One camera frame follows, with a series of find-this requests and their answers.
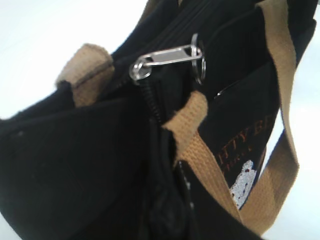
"zipper pull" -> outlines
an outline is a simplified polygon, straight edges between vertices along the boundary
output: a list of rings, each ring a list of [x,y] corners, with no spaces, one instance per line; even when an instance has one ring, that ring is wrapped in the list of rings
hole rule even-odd
[[[197,60],[199,59],[202,59],[201,78],[204,78],[204,71],[206,71],[206,61],[203,51],[196,45],[197,36],[197,33],[192,36],[192,41],[189,45],[154,51],[140,56],[136,60],[136,62],[130,66],[129,69],[129,75],[133,79],[134,84],[139,85],[139,80],[149,77],[152,72],[152,67],[183,62],[192,62],[192,67],[197,68]]]

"white graphic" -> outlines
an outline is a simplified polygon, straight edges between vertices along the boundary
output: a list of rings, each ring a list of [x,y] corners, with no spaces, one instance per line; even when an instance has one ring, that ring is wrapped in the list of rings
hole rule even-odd
[[[231,186],[230,192],[238,209],[245,203],[254,183],[257,171],[253,170],[254,163],[248,160],[242,166],[242,171]]]

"front pocket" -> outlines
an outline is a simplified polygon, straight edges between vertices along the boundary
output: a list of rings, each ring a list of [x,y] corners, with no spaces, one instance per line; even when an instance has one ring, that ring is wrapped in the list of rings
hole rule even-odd
[[[229,188],[244,191],[233,196],[242,205],[260,174],[261,155],[279,109],[273,63],[227,87],[208,107],[199,134],[215,156]],[[244,186],[237,183],[243,179],[247,181]]]

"metal ring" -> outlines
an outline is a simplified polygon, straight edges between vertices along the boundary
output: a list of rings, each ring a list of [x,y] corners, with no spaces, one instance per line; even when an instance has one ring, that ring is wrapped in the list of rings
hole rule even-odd
[[[195,80],[198,84],[202,85],[205,78],[206,78],[206,70],[207,70],[207,63],[206,63],[206,59],[205,59],[205,52],[204,52],[204,45],[202,44],[202,42],[199,43],[200,47],[197,47],[197,38],[198,38],[198,34],[195,33],[192,36],[191,39],[191,56],[195,57],[199,54],[202,54],[202,58],[201,58],[201,76],[199,75],[199,70],[198,70],[198,64],[197,64],[197,60],[193,60],[192,63],[192,69],[193,69],[193,74],[195,77]]]

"tan handle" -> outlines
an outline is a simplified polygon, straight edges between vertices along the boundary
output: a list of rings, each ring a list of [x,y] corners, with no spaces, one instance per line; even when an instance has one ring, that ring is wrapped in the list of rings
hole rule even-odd
[[[287,1],[265,0],[257,6],[263,11],[267,48],[277,72],[285,132],[281,135],[262,177],[252,189],[241,211],[237,209],[231,197],[214,155],[197,131],[205,115],[190,111],[196,106],[197,111],[201,113],[207,111],[208,103],[204,96],[194,92],[186,106],[163,127],[173,132],[178,149],[177,160],[187,161],[205,189],[224,209],[249,229],[262,235],[274,223],[296,179],[299,165],[289,125],[296,53],[288,29]]]

